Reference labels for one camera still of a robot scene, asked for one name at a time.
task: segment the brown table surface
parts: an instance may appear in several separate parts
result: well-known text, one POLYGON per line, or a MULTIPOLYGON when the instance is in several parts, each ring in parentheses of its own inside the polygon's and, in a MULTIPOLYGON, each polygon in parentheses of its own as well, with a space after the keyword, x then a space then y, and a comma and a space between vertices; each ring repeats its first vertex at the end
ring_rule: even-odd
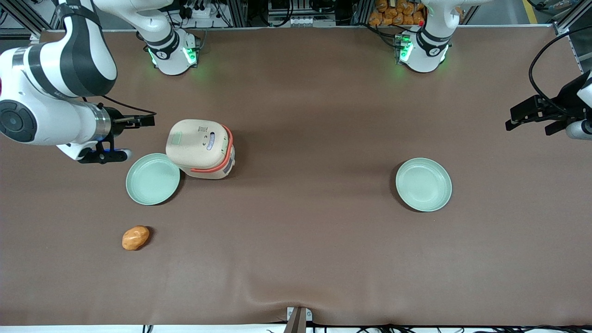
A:
MULTIPOLYGON (((213 31, 199 68, 167 77, 133 33, 107 34, 110 96, 157 126, 124 132, 136 155, 108 165, 0 139, 0 324, 274 322, 294 305, 331 325, 589 324, 592 145, 504 128, 553 36, 461 28, 422 75, 366 29, 213 31), (129 167, 182 119, 229 126, 235 169, 134 203, 129 167), (452 177, 438 212, 394 188, 418 156, 452 177), (127 252, 138 224, 156 234, 127 252)), ((551 96, 578 74, 567 41, 535 70, 551 96)))

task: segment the bread roll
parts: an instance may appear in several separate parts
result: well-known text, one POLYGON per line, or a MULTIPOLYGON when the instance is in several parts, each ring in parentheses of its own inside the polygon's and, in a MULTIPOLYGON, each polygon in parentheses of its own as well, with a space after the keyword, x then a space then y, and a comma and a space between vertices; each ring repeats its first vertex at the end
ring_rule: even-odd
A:
POLYGON ((385 18, 393 19, 397 16, 397 9, 396 8, 388 8, 387 11, 384 12, 385 18))
POLYGON ((413 25, 413 17, 411 15, 403 16, 403 25, 413 25))
POLYGON ((376 9, 379 12, 384 12, 388 9, 388 1, 387 0, 376 0, 375 5, 376 5, 376 9))
POLYGON ((422 21, 425 21, 425 19, 423 18, 422 12, 419 11, 419 12, 413 13, 413 24, 419 25, 419 23, 422 21))
POLYGON ((380 25, 380 23, 382 22, 382 14, 379 12, 372 12, 372 14, 370 14, 370 18, 368 19, 368 24, 371 26, 376 26, 376 25, 380 25))
POLYGON ((397 16, 395 16, 392 19, 392 23, 394 25, 400 25, 400 24, 402 24, 403 23, 403 14, 402 13, 397 14, 397 16))
POLYGON ((392 18, 386 18, 383 17, 382 18, 382 24, 381 25, 391 25, 392 24, 392 18))
POLYGON ((150 231, 145 226, 135 226, 123 234, 121 246, 128 251, 139 249, 150 237, 150 231))

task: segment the metal bracket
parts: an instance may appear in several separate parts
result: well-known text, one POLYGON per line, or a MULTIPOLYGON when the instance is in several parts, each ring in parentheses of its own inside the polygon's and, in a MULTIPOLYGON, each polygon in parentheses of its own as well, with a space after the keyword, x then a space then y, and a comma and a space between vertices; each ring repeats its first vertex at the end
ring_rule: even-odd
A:
MULTIPOLYGON (((311 310, 308 310, 306 308, 304 308, 304 310, 306 311, 306 321, 313 321, 313 312, 311 310)), ((292 313, 294 311, 294 308, 288 308, 287 311, 287 315, 286 315, 286 320, 290 320, 290 317, 292 316, 292 313)))
POLYGON ((306 321, 310 314, 310 320, 313 320, 313 313, 306 308, 288 308, 288 323, 284 333, 306 333, 306 321))

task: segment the plate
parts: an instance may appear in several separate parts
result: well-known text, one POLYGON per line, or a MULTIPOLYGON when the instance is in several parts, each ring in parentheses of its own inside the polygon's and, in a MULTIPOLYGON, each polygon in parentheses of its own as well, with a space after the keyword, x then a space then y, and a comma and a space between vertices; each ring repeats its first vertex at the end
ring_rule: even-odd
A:
POLYGON ((135 202, 158 204, 176 191, 181 170, 162 153, 146 155, 134 163, 127 173, 126 189, 135 202))
POLYGON ((446 169, 427 158, 414 158, 403 163, 395 181, 401 199, 421 212, 444 207, 452 195, 452 180, 446 169))

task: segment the wire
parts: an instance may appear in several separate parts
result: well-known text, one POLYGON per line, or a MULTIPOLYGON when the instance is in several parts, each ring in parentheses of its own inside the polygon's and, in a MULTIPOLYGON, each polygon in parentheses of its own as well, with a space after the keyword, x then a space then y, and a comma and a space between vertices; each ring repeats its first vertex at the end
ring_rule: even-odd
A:
POLYGON ((4 14, 6 15, 4 15, 4 18, 2 19, 2 22, 0 22, 0 25, 3 25, 4 21, 6 21, 6 19, 8 18, 8 12, 5 11, 4 14))
POLYGON ((337 1, 333 3, 332 7, 329 8, 322 8, 315 4, 315 0, 308 0, 308 6, 312 8, 315 12, 319 12, 321 14, 326 14, 330 12, 335 12, 335 8, 337 7, 337 1))
POLYGON ((396 46, 395 44, 392 44, 391 42, 389 42, 389 41, 387 40, 387 38, 386 38, 385 36, 383 36, 381 33, 379 33, 378 35, 380 36, 380 39, 381 39, 381 40, 382 40, 382 41, 383 41, 383 42, 384 42, 386 45, 389 45, 390 47, 393 47, 393 48, 395 48, 395 49, 399 49, 399 47, 398 47, 398 46, 396 46))
MULTIPOLYGON (((378 27, 373 27, 373 26, 369 25, 368 23, 356 23, 354 25, 362 25, 362 26, 368 28, 371 32, 373 32, 375 34, 381 34, 384 37, 395 37, 395 35, 393 35, 393 34, 387 34, 387 33, 383 33, 382 31, 379 31, 378 27)), ((414 34, 419 32, 419 30, 418 31, 409 30, 409 29, 402 27, 400 25, 390 25, 390 27, 399 28, 401 30, 408 31, 408 32, 414 33, 414 34)))
POLYGON ((526 2, 528 2, 532 7, 535 7, 535 9, 538 11, 549 9, 549 7, 546 7, 545 4, 542 2, 540 4, 535 4, 534 2, 532 2, 532 0, 526 0, 526 2))
POLYGON ((179 27, 181 26, 181 23, 179 23, 179 22, 177 22, 177 21, 173 20, 173 18, 170 16, 170 12, 169 12, 169 11, 166 11, 166 14, 169 16, 170 23, 171 23, 173 26, 175 26, 175 24, 176 24, 177 26, 179 26, 179 27))
POLYGON ((156 116, 156 112, 154 112, 154 111, 150 111, 150 110, 146 110, 146 109, 143 109, 143 108, 138 108, 138 107, 133 107, 133 106, 131 106, 131 105, 127 105, 127 104, 125 104, 125 103, 119 102, 119 101, 117 101, 117 100, 114 100, 113 98, 111 98, 111 97, 108 97, 108 96, 105 96, 105 95, 102 95, 101 97, 102 97, 102 98, 105 98, 106 100, 108 100, 108 101, 111 101, 111 102, 113 102, 113 103, 115 103, 115 104, 119 104, 119 105, 121 105, 121 106, 123 106, 123 107, 127 107, 127 108, 130 108, 130 109, 132 109, 132 110, 137 110, 137 111, 141 111, 141 112, 145 112, 145 113, 147 113, 146 115, 139 116, 139 117, 138 117, 138 119, 144 119, 144 118, 148 118, 148 117, 154 117, 154 116, 156 116))
POLYGON ((220 13, 220 17, 222 18, 222 21, 224 21, 224 23, 226 23, 228 28, 232 28, 232 25, 230 24, 230 20, 226 17, 226 14, 221 9, 221 6, 220 6, 220 3, 218 2, 218 0, 214 0, 214 1, 212 1, 212 3, 214 4, 214 7, 218 11, 218 13, 220 13))
POLYGON ((205 33, 204 33, 204 39, 201 40, 200 46, 197 48, 198 50, 201 51, 201 49, 204 48, 205 46, 205 39, 208 38, 208 30, 205 29, 205 33))
POLYGON ((268 20, 265 19, 265 17, 263 17, 263 12, 261 10, 261 4, 267 3, 267 1, 263 0, 259 3, 259 18, 261 19, 261 21, 263 21, 263 23, 265 25, 267 25, 268 27, 275 27, 275 28, 279 28, 282 25, 286 24, 290 18, 292 18, 292 14, 294 13, 294 0, 289 0, 288 3, 288 11, 286 13, 286 17, 284 18, 284 20, 282 21, 282 23, 278 24, 278 25, 274 25, 273 23, 269 23, 268 20))
POLYGON ((579 28, 573 31, 569 31, 567 33, 564 34, 560 34, 559 36, 555 37, 553 40, 551 40, 549 43, 547 43, 547 45, 543 46, 543 48, 539 51, 539 53, 535 56, 535 58, 532 60, 532 63, 530 64, 530 67, 528 68, 528 79, 530 81, 530 84, 532 85, 532 88, 535 89, 536 93, 539 94, 547 103, 549 103, 551 106, 557 108, 561 113, 563 114, 567 114, 567 110, 563 107, 560 107, 559 105, 555 104, 555 102, 553 102, 547 95, 545 95, 545 93, 539 88, 539 86, 536 84, 535 79, 532 76, 532 70, 535 67, 536 62, 539 60, 540 56, 543 55, 543 53, 553 44, 555 44, 556 41, 562 39, 563 37, 569 36, 571 34, 574 34, 578 31, 582 31, 582 30, 586 30, 592 28, 592 25, 588 25, 586 27, 583 28, 579 28))

